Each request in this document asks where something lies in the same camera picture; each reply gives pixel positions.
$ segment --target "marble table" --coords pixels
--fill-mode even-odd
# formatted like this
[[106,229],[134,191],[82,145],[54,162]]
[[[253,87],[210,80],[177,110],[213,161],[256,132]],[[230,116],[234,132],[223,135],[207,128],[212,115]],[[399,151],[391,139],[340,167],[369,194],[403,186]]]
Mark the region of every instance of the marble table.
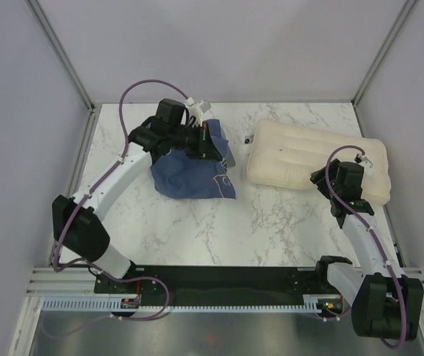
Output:
[[[128,131],[156,112],[156,104],[126,105]],[[104,220],[112,243],[139,264],[224,266],[314,266],[324,254],[350,258],[346,236],[317,191],[293,191],[247,181],[248,145],[261,118],[360,136],[354,110],[343,104],[212,104],[236,159],[228,170],[236,200],[171,200],[144,172],[120,196]],[[118,105],[103,105],[88,154],[81,189],[120,152]],[[395,250],[385,215],[374,205],[382,241]],[[62,262],[76,255],[64,248]]]

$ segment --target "gray wall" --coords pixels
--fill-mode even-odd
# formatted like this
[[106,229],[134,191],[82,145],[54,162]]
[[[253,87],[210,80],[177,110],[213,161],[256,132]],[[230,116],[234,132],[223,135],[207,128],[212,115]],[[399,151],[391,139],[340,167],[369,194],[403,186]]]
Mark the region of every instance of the gray wall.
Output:
[[405,0],[40,2],[94,101],[289,102],[352,99]]
[[22,0],[0,1],[0,356],[47,257],[86,109]]
[[408,264],[424,273],[424,1],[419,1],[360,105],[390,160],[389,208]]

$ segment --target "blue fabric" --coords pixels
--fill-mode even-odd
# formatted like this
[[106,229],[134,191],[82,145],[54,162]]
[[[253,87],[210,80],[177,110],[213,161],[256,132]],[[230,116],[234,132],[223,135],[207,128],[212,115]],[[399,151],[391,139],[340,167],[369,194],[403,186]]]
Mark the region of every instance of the blue fabric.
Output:
[[190,159],[184,151],[171,151],[151,166],[156,190],[173,199],[235,199],[235,189],[227,176],[227,161],[233,161],[228,140],[218,119],[206,120],[221,162]]

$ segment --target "metal floor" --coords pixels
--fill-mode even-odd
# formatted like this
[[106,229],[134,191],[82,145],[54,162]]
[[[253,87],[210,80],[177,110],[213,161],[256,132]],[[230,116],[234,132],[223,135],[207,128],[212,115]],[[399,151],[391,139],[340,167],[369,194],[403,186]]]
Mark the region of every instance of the metal floor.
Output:
[[[50,333],[68,332],[98,313],[45,312]],[[61,340],[37,332],[33,356],[423,356],[423,340],[398,352],[357,337],[349,317],[323,323],[299,314],[170,314],[161,320],[102,320]]]

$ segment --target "purple cable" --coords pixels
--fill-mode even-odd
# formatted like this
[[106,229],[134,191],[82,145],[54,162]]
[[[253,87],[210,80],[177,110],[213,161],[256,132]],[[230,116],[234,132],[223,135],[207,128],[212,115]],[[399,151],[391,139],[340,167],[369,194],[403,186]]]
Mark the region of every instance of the purple cable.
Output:
[[[173,88],[175,91],[177,91],[178,93],[180,93],[185,99],[188,99],[188,96],[182,90],[180,90],[175,85],[172,85],[171,83],[165,82],[163,80],[146,79],[146,80],[142,80],[140,82],[136,82],[133,85],[131,85],[130,87],[128,87],[125,90],[125,92],[122,94],[122,97],[120,98],[120,102],[119,102],[120,125],[122,126],[123,137],[125,138],[125,146],[123,147],[123,152],[121,154],[121,158],[123,158],[123,159],[126,157],[126,153],[128,151],[128,143],[129,143],[128,142],[128,132],[127,132],[126,125],[125,125],[125,119],[123,117],[123,103],[125,101],[125,97],[127,96],[127,94],[132,89],[136,88],[137,86],[139,86],[141,84],[146,84],[146,83],[159,83],[159,84],[167,85],[168,87]],[[100,177],[100,179],[96,183],[93,184],[93,186],[88,191],[89,194],[92,194],[108,178],[108,176],[110,176],[113,173],[113,171],[115,171],[115,169],[120,164],[121,164],[120,161],[116,161],[110,167],[110,169],[108,169],[108,171],[102,177]],[[69,218],[67,219],[67,222],[65,223],[64,228],[62,229],[61,236],[59,237],[59,241],[57,242],[57,246],[56,246],[56,249],[54,250],[54,256],[53,256],[53,270],[55,272],[64,271],[67,267],[71,267],[72,265],[76,264],[77,262],[84,262],[84,263],[87,263],[91,267],[94,267],[94,268],[97,268],[98,270],[101,270],[100,267],[96,266],[94,263],[91,263],[89,261],[84,260],[83,258],[76,258],[74,260],[71,260],[68,263],[60,263],[60,252],[61,252],[62,246],[64,244],[65,237],[67,236],[67,232],[69,231],[69,228],[72,225],[73,220],[76,218],[77,214],[79,213],[80,209],[85,204],[85,202],[87,201],[87,199],[88,199],[88,195],[85,194],[82,197],[82,199],[80,200],[80,202],[77,204],[77,206],[73,209],[72,214],[69,216]],[[155,278],[155,277],[137,277],[137,278],[130,278],[129,280],[120,280],[118,278],[115,278],[111,274],[108,274],[105,271],[103,271],[103,274],[105,276],[107,276],[108,278],[110,278],[111,280],[114,280],[115,282],[118,282],[118,283],[133,283],[133,282],[138,282],[140,280],[152,280],[153,282],[156,282],[156,283],[160,284],[161,287],[164,288],[164,290],[166,292],[166,301],[165,301],[165,304],[163,305],[163,307],[157,313],[155,313],[153,315],[150,315],[148,317],[123,317],[123,319],[126,319],[126,320],[136,320],[136,321],[140,321],[140,320],[154,320],[154,319],[158,318],[162,314],[162,312],[169,305],[169,299],[170,298],[169,298],[168,287],[161,280],[159,280],[158,278]]]
[[[362,154],[365,154],[365,151],[361,147],[356,146],[356,145],[344,145],[342,147],[336,148],[334,150],[334,152],[332,152],[331,155],[329,156],[328,161],[327,161],[327,163],[325,165],[325,182],[327,183],[328,189],[331,192],[332,196],[334,198],[336,198],[336,200],[342,206],[344,206],[353,215],[355,215],[355,217],[357,219],[359,219],[360,222],[368,229],[368,232],[370,233],[370,235],[374,239],[375,245],[377,245],[377,248],[378,248],[380,254],[382,255],[382,258],[386,261],[388,259],[388,256],[385,253],[385,250],[383,249],[383,245],[379,241],[377,234],[375,234],[375,232],[371,228],[370,224],[367,222],[367,220],[365,220],[362,217],[362,215],[360,215],[359,213],[357,213],[349,204],[347,204],[342,199],[340,199],[340,197],[337,195],[337,193],[332,188],[331,180],[329,178],[329,168],[331,166],[331,161],[332,161],[332,159],[334,158],[334,156],[338,152],[340,152],[342,150],[345,150],[347,148],[353,148],[353,149],[356,149],[356,150],[360,151]],[[381,340],[385,344],[385,346],[387,346],[390,349],[396,350],[396,349],[400,349],[403,346],[403,344],[405,342],[405,339],[406,339],[406,310],[405,310],[405,300],[403,299],[403,293],[402,293],[402,290],[401,290],[402,287],[400,286],[400,283],[398,282],[397,276],[396,276],[393,268],[391,266],[387,266],[387,269],[388,269],[388,273],[391,276],[391,279],[393,280],[393,283],[395,285],[395,289],[397,290],[397,296],[398,296],[398,301],[399,301],[399,305],[400,305],[400,315],[401,315],[401,331],[400,331],[400,339],[398,340],[398,343],[396,345],[391,345],[385,339],[381,339]]]

